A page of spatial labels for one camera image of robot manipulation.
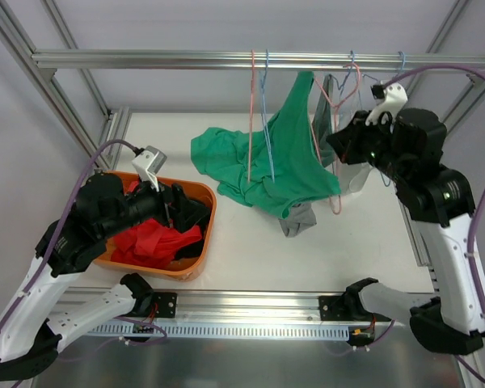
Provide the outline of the red tank top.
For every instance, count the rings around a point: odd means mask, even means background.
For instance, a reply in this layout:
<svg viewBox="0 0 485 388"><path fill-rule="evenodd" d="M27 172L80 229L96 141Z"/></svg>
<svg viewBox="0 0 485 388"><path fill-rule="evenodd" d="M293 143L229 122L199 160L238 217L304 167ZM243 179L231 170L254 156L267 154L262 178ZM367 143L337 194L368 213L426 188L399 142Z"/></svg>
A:
<svg viewBox="0 0 485 388"><path fill-rule="evenodd" d="M146 268L166 269L174 261L177 250L185 243L199 240L199 236L192 233L191 237L185 233L183 237L174 228L161 226L149 219L138 226L134 226L113 237L115 250L111 261Z"/></svg>

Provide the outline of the pink hanger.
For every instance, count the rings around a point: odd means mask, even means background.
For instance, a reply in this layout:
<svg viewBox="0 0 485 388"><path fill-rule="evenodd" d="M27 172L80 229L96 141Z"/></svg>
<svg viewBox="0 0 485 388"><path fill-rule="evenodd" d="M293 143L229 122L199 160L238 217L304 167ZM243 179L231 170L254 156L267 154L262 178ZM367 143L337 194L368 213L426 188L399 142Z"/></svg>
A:
<svg viewBox="0 0 485 388"><path fill-rule="evenodd" d="M254 128L254 107L255 107L255 51L251 50L251 89L249 109L249 133L248 133L248 154L247 154L247 182L251 182L251 160L253 149L253 128Z"/></svg>
<svg viewBox="0 0 485 388"><path fill-rule="evenodd" d="M321 86L323 85L323 80L322 81L319 81L317 78L314 78L314 84L320 90ZM346 99L342 99L341 101L337 101L336 100L336 98L338 97L338 95L335 94L335 89L336 89L336 85L335 85L335 82L334 82L334 89L333 89L333 92L332 92L332 94L330 96L328 96L323 91L323 94L324 94L325 99L327 100L327 102L331 106L331 116L332 116L331 123L332 123L333 133L335 133L335 132L337 132L339 130L339 124L340 124L340 108L342 107L342 105L346 101ZM311 123L310 123L310 131L311 131L312 141L314 143L314 154L315 154L315 157L318 159L318 162L322 165L320 153L319 153L319 150L318 150L318 144L316 142L315 135L314 135L314 130L312 129ZM340 167L340 160L338 159L338 157L335 154L335 152L334 152L334 155L335 155L334 162L331 165L329 165L328 168L329 168L329 170L331 171L331 173L334 176L336 176L337 178L339 178L338 172L339 172L339 167ZM342 198L343 197L344 196L340 193L338 196L332 196L328 200L328 203L329 203L329 205L331 207L331 211L335 215L340 215L342 213L342 210L343 210Z"/></svg>

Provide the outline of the green tank top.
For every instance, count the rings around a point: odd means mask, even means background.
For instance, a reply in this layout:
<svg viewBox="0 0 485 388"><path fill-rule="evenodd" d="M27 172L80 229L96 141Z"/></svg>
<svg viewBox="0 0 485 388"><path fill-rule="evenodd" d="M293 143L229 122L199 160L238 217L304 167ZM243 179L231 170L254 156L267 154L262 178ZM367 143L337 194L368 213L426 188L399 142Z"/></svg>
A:
<svg viewBox="0 0 485 388"><path fill-rule="evenodd" d="M243 133L209 127L191 141L191 160L217 181L219 194L247 207L287 218L294 205L340 194L338 178L317 158L307 102L314 83L298 73L267 131Z"/></svg>

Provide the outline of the black tank top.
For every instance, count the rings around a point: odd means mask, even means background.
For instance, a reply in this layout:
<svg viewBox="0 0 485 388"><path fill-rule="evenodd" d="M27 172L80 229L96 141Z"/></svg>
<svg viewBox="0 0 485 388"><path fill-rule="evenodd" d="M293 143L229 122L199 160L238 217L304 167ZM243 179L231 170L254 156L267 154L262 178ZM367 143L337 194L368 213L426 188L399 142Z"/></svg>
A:
<svg viewBox="0 0 485 388"><path fill-rule="evenodd" d="M199 236L195 242L186 242L174 255L174 261L200 256L205 245L205 231L211 218L211 209L203 202L191 198L179 198L167 205L173 226L178 227L179 236L192 233Z"/></svg>

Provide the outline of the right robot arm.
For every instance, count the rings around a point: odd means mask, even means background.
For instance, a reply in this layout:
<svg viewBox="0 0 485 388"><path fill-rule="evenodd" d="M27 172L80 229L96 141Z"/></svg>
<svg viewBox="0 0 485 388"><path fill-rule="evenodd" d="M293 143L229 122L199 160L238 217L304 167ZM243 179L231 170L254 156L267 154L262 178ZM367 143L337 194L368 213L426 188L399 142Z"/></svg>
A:
<svg viewBox="0 0 485 388"><path fill-rule="evenodd" d="M408 325L430 352L471 354L485 339L485 276L472 234L479 208L467 178L441 163L447 129L426 109L384 113L375 124L367 116L356 113L327 142L341 162L368 163L391 179L420 232L435 293L416 297L365 278L339 305L356 321L374 314Z"/></svg>

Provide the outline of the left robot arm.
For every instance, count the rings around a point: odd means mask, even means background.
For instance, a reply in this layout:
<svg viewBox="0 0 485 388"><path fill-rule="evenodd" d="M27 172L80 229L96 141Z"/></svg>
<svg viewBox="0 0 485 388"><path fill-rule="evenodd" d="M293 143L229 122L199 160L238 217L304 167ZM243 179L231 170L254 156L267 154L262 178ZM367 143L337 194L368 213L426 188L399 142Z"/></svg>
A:
<svg viewBox="0 0 485 388"><path fill-rule="evenodd" d="M106 253L109 239L148 221L178 234L203 234L212 215L213 201L190 182L154 187L139 181L126 192L118 174L88 178L78 187L67 217L51 224L36 245L19 292L0 318L0 382L37 376L76 339L102 323L154 311L153 289L140 274L132 273L75 310L51 313L70 284Z"/></svg>

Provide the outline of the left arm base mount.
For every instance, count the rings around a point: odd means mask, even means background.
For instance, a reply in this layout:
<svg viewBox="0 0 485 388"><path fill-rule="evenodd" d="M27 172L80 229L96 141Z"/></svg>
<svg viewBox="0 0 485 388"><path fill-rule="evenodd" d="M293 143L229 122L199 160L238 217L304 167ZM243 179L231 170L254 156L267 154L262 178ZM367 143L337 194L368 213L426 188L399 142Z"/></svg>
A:
<svg viewBox="0 0 485 388"><path fill-rule="evenodd" d="M170 318L176 316L178 294L172 292L155 292L150 299L150 309L148 317Z"/></svg>

